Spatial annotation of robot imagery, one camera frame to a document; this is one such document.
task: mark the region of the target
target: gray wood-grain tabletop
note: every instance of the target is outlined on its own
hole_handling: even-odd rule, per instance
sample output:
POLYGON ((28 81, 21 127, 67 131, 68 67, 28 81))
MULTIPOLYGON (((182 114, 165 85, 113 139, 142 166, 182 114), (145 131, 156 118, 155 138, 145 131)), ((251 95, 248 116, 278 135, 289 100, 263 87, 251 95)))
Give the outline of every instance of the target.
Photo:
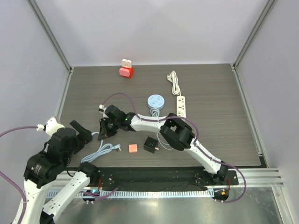
MULTIPOLYGON (((129 94, 137 111, 150 116, 147 99, 152 94, 165 98, 161 116, 176 113, 176 96, 172 95, 166 79, 172 70, 178 76, 182 95, 186 97, 186 114, 199 128, 200 142, 216 157, 234 165, 260 165, 254 140, 229 64, 217 65, 143 65, 134 66, 131 79, 119 75, 120 66, 75 67, 67 91, 61 121, 73 119, 86 129, 99 131, 99 104, 117 92, 129 94)), ((132 112, 130 101, 122 95, 114 96, 105 106, 115 105, 125 113, 132 112)), ((160 145, 154 154, 143 150, 149 132, 124 132, 104 140, 121 144, 121 152, 113 151, 96 159, 99 167, 162 167, 199 166, 186 152, 165 150, 160 145), (129 144, 140 147, 138 153, 128 152, 129 144)), ((74 155, 70 166, 77 167, 81 159, 96 150, 96 138, 74 155)))

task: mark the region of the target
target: red and white object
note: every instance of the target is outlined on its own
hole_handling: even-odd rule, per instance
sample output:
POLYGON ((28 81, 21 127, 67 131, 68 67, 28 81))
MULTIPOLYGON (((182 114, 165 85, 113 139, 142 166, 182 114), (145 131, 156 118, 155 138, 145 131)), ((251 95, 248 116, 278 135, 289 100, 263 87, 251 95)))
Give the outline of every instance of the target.
POLYGON ((126 78, 131 78, 134 73, 132 62, 127 59, 121 61, 122 68, 120 69, 120 75, 126 78))

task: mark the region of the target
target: coiled blue cable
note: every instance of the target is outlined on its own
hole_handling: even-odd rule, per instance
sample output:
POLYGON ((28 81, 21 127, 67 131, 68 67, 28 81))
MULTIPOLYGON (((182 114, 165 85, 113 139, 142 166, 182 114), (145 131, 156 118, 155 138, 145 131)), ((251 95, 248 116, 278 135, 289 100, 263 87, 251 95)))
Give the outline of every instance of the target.
MULTIPOLYGON (((99 132, 93 132, 92 133, 92 136, 94 136, 95 134, 99 134, 99 132)), ((96 158, 102 156, 102 155, 105 155, 107 153, 110 153, 112 152, 112 150, 114 149, 118 149, 118 148, 121 148, 121 145, 118 144, 116 146, 113 146, 112 144, 110 143, 107 143, 105 145, 103 145, 103 140, 101 141, 101 145, 99 147, 99 149, 95 152, 95 153, 92 153, 90 155, 87 155, 86 157, 84 157, 82 160, 81 160, 81 163, 83 162, 92 162, 94 161, 96 158)))

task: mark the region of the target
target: white adapter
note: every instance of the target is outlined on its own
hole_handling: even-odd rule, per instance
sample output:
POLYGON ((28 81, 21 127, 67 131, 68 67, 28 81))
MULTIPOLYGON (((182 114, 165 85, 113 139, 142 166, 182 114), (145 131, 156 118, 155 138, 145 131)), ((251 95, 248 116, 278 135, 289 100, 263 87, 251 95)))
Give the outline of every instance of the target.
POLYGON ((124 68, 130 69, 132 67, 132 62, 130 60, 127 60, 127 59, 122 59, 121 65, 124 68))
POLYGON ((186 102, 183 96, 177 96, 177 115, 179 117, 186 117, 186 102))

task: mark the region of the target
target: white panel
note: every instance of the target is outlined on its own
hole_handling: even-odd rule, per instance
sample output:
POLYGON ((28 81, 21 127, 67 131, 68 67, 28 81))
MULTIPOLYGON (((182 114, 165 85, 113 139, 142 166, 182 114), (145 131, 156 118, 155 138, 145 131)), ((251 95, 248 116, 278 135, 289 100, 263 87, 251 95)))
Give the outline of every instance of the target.
MULTIPOLYGON (((0 1, 0 133, 55 115, 67 70, 25 0, 0 1)), ((0 170, 23 188, 27 160, 47 134, 20 130, 0 139, 0 170)), ((11 223, 21 197, 0 177, 0 223, 11 223)))
POLYGON ((239 66, 267 159, 272 167, 279 169, 296 216, 299 210, 298 9, 297 0, 277 1, 239 66))
POLYGON ((73 66, 232 63, 266 0, 37 1, 73 66))

